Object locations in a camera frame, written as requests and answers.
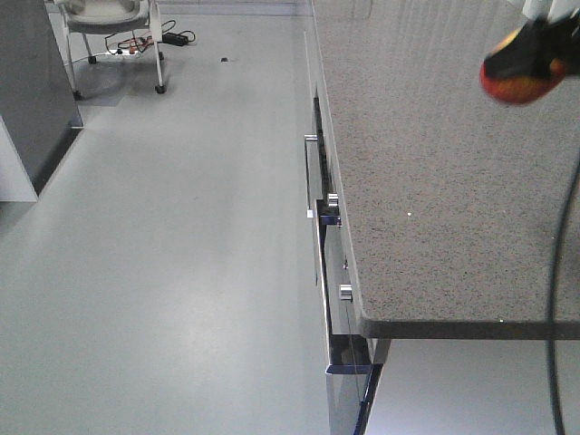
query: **gray cabinet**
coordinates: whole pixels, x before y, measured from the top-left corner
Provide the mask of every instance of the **gray cabinet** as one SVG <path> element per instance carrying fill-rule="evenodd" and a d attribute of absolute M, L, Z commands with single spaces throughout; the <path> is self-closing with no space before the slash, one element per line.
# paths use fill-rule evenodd
<path fill-rule="evenodd" d="M 39 192 L 81 121 L 43 0 L 8 0 L 0 15 L 0 115 Z"/>

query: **speckled countertop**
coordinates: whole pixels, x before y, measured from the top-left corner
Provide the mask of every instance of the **speckled countertop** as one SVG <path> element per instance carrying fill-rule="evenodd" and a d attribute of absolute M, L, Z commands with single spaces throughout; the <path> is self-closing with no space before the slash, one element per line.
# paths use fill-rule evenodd
<path fill-rule="evenodd" d="M 545 337 L 580 82 L 525 107 L 482 93 L 485 54 L 522 23 L 503 0 L 315 0 L 314 12 L 362 334 Z M 578 213 L 557 306 L 574 338 Z"/>

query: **black wire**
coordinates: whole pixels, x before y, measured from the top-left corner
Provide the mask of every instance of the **black wire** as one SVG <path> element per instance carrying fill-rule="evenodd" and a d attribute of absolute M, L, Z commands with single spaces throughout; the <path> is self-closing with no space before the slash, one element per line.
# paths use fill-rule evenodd
<path fill-rule="evenodd" d="M 578 180 L 580 179 L 580 155 L 577 158 L 575 173 L 573 174 L 568 191 L 566 192 L 565 203 L 560 213 L 558 227 L 556 231 L 556 241 L 554 242 L 554 250 L 552 257 L 552 267 L 549 277 L 549 289 L 547 299 L 546 317 L 549 327 L 549 336 L 546 340 L 546 357 L 548 382 L 550 388 L 550 401 L 552 403 L 552 416 L 554 418 L 554 426 L 556 435 L 566 435 L 564 428 L 564 420 L 562 418 L 562 404 L 560 402 L 560 391 L 558 386 L 557 362 L 556 362 L 556 289 L 558 282 L 558 275 L 560 272 L 560 263 L 564 252 L 564 237 L 566 236 L 566 228 L 572 209 L 572 203 L 578 191 Z"/>
<path fill-rule="evenodd" d="M 164 29 L 164 28 L 163 28 L 163 26 L 164 26 L 164 25 L 167 25 L 167 24 L 169 24 L 169 23 L 171 23 L 171 27 L 170 27 L 169 29 Z M 162 29 L 161 31 L 162 31 L 164 34 L 166 34 L 166 33 L 167 33 L 169 30 L 172 30 L 172 29 L 173 29 L 173 27 L 175 27 L 176 25 L 178 25 L 178 22 L 177 22 L 177 21 L 175 21 L 175 20 L 168 20 L 168 21 L 166 21 L 165 23 L 163 23 L 163 24 L 161 25 L 161 29 Z"/>
<path fill-rule="evenodd" d="M 177 25 L 177 21 L 175 21 L 175 20 L 168 20 L 168 21 L 166 21 L 165 23 L 163 23 L 161 25 L 161 31 L 164 34 L 166 34 L 168 31 L 170 31 L 171 29 L 173 29 L 176 25 Z M 190 30 L 186 30 L 185 32 L 182 32 L 182 33 L 187 33 L 187 32 L 193 34 L 193 40 L 190 41 L 192 43 L 193 41 L 196 40 L 196 36 Z M 119 50 L 119 49 L 121 49 L 121 50 L 129 50 L 131 48 L 131 43 L 134 43 L 135 49 L 139 53 L 141 53 L 141 54 L 145 53 L 145 51 L 149 47 L 151 47 L 151 44 L 147 42 L 148 39 L 149 39 L 149 37 L 148 38 L 144 38 L 143 36 L 139 36 L 138 37 L 138 36 L 135 35 L 135 31 L 134 30 L 132 30 L 131 33 L 132 33 L 132 36 L 133 36 L 132 39 L 126 39 L 124 41 L 119 41 L 117 43 L 114 43 L 114 44 L 117 45 L 117 50 Z M 107 48 L 107 51 L 110 54 L 116 54 L 117 53 L 116 51 L 112 51 L 111 50 L 111 47 L 109 46 L 109 39 L 112 38 L 115 35 L 117 35 L 117 34 L 109 34 L 109 35 L 105 36 L 105 47 Z"/>
<path fill-rule="evenodd" d="M 188 43 L 195 43 L 196 42 L 196 34 L 194 34 L 192 31 L 190 30 L 184 30 L 183 32 L 180 32 L 179 34 L 192 34 L 192 38 L 189 39 L 188 38 Z"/>

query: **gray floor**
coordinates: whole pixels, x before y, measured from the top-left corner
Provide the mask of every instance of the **gray floor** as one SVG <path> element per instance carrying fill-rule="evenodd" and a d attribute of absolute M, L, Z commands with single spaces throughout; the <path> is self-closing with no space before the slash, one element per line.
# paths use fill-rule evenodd
<path fill-rule="evenodd" d="M 0 208 L 0 433 L 328 433 L 301 19 L 177 18 L 167 94 L 79 64 L 84 131 Z"/>
<path fill-rule="evenodd" d="M 565 433 L 580 434 L 580 342 L 558 341 Z M 365 435 L 556 435 L 542 341 L 393 340 Z"/>

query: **black cable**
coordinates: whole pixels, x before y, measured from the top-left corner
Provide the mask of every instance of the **black cable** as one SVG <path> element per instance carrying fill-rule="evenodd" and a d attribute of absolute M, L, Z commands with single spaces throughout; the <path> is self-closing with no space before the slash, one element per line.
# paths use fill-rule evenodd
<path fill-rule="evenodd" d="M 93 53 L 92 55 L 93 55 L 94 57 L 97 57 L 97 56 L 106 56 L 106 55 L 107 55 L 107 53 Z M 75 60 L 73 60 L 73 61 L 72 61 L 72 63 L 77 63 L 77 62 L 80 62 L 80 61 L 85 61 L 85 60 L 89 59 L 90 57 L 91 57 L 91 56 L 83 56 L 83 57 L 79 57 L 78 59 L 75 59 Z M 67 66 L 67 65 L 70 65 L 70 64 L 69 64 L 68 62 L 65 62 L 65 63 L 64 63 L 64 66 Z"/>
<path fill-rule="evenodd" d="M 572 203 L 578 191 L 578 181 L 580 179 L 580 155 L 577 158 L 575 173 L 573 174 L 568 190 L 566 192 L 565 203 L 560 213 L 556 231 L 556 241 L 552 257 L 552 267 L 549 277 L 548 299 L 546 317 L 549 327 L 549 336 L 546 340 L 546 357 L 548 382 L 550 388 L 550 401 L 552 403 L 552 416 L 556 435 L 566 435 L 564 420 L 562 418 L 562 404 L 560 402 L 560 391 L 558 386 L 557 363 L 556 363 L 556 289 L 560 272 L 560 263 L 564 252 L 564 237 L 572 209 Z"/>
<path fill-rule="evenodd" d="M 195 43 L 196 42 L 196 38 L 197 38 L 196 37 L 196 34 L 194 34 L 190 30 L 184 30 L 183 32 L 180 32 L 179 34 L 191 34 L 192 37 L 191 37 L 191 39 L 188 38 L 188 43 L 191 44 L 191 43 Z"/>
<path fill-rule="evenodd" d="M 169 29 L 164 29 L 163 26 L 167 25 L 167 24 L 171 24 L 171 27 Z M 178 25 L 178 22 L 175 20 L 168 20 L 165 23 L 163 23 L 161 25 L 161 31 L 166 34 L 169 30 L 172 30 L 176 25 Z"/>
<path fill-rule="evenodd" d="M 161 31 L 166 34 L 168 31 L 170 31 L 171 29 L 173 29 L 175 26 L 177 25 L 177 21 L 175 20 L 168 20 L 165 23 L 163 23 L 161 25 Z M 189 30 L 186 30 L 185 32 L 182 33 L 186 33 L 186 32 L 190 32 L 193 34 L 193 41 L 195 41 L 195 34 Z M 146 32 L 145 34 L 143 34 L 142 36 L 137 36 L 135 34 L 135 31 L 132 30 L 131 34 L 132 34 L 132 39 L 125 39 L 123 41 L 119 41 L 117 43 L 113 43 L 117 45 L 117 50 L 130 50 L 130 48 L 133 46 L 133 48 L 143 54 L 145 53 L 145 51 L 152 46 L 152 43 L 150 43 L 150 38 L 151 36 L 147 36 L 144 37 L 145 35 L 147 35 L 149 32 Z M 115 36 L 117 34 L 109 34 L 107 36 L 105 36 L 105 47 L 107 48 L 107 52 L 109 52 L 110 54 L 117 54 L 117 50 L 113 51 L 109 45 L 109 39 L 112 38 L 113 36 Z"/>

